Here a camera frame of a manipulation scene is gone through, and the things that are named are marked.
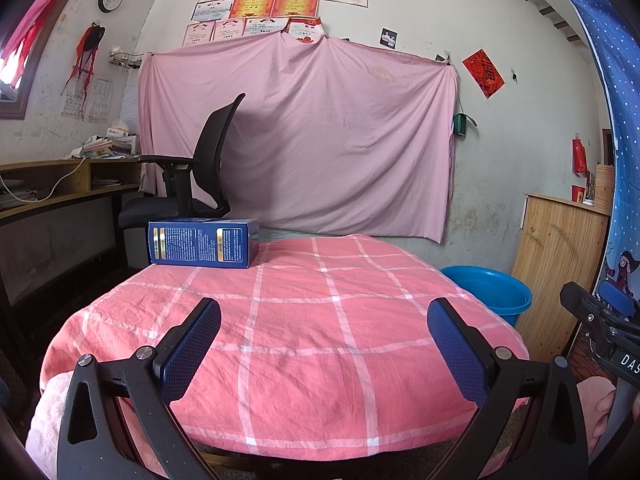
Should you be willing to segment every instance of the blue gripper pad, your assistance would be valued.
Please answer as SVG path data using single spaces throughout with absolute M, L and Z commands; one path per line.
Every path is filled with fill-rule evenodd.
M 598 294 L 624 317 L 631 318 L 636 314 L 634 300 L 611 283 L 602 282 L 598 288 Z
M 431 301 L 427 327 L 466 400 L 480 408 L 487 396 L 486 369 L 439 301 Z
M 177 331 L 173 334 L 168 332 L 158 345 L 158 356 L 163 360 L 158 373 L 159 391 L 160 397 L 167 406 L 173 400 L 181 399 L 186 393 L 200 363 L 216 338 L 221 323 L 222 314 L 219 304 L 205 298 L 182 325 L 171 329 Z M 165 352 L 168 354 L 163 356 L 160 347 L 165 340 L 167 340 L 164 345 Z

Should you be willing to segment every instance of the blue curtain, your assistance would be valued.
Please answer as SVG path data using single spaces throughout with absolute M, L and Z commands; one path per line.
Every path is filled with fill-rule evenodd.
M 640 48 L 608 0 L 571 0 L 606 87 L 614 137 L 616 190 L 606 279 L 640 298 Z

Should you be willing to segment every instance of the blue box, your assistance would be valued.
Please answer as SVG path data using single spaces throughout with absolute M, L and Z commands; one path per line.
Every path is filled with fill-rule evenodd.
M 258 253 L 257 219 L 149 222 L 153 264 L 246 269 Z

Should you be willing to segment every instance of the window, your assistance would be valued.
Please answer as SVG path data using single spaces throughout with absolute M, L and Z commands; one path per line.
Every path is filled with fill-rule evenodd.
M 20 43 L 7 44 L 0 62 L 0 119 L 24 118 L 31 85 L 44 47 L 68 0 L 37 0 L 30 9 L 31 23 L 18 26 Z

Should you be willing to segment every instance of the black mesh chair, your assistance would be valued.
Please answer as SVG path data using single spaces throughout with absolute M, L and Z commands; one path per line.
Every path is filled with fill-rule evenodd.
M 141 155 L 139 162 L 153 162 L 162 168 L 166 197 L 135 198 L 127 202 L 118 216 L 121 229 L 148 227 L 149 222 L 177 218 L 222 218 L 231 210 L 220 185 L 220 154 L 236 109 L 244 94 L 230 105 L 213 112 L 207 119 L 193 158 L 167 155 Z M 206 205 L 191 195 L 191 172 L 217 207 Z

